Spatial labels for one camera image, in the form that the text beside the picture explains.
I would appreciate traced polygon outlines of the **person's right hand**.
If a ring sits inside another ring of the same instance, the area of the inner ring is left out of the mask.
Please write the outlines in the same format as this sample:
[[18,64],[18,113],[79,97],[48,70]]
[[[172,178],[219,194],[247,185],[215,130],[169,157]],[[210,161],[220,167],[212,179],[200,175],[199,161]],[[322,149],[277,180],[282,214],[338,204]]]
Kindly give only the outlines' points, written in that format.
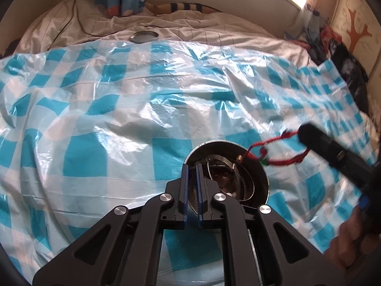
[[324,256],[344,271],[362,255],[369,255],[380,243],[378,235],[363,233],[360,209],[356,206],[350,218],[339,227],[338,236],[330,242]]

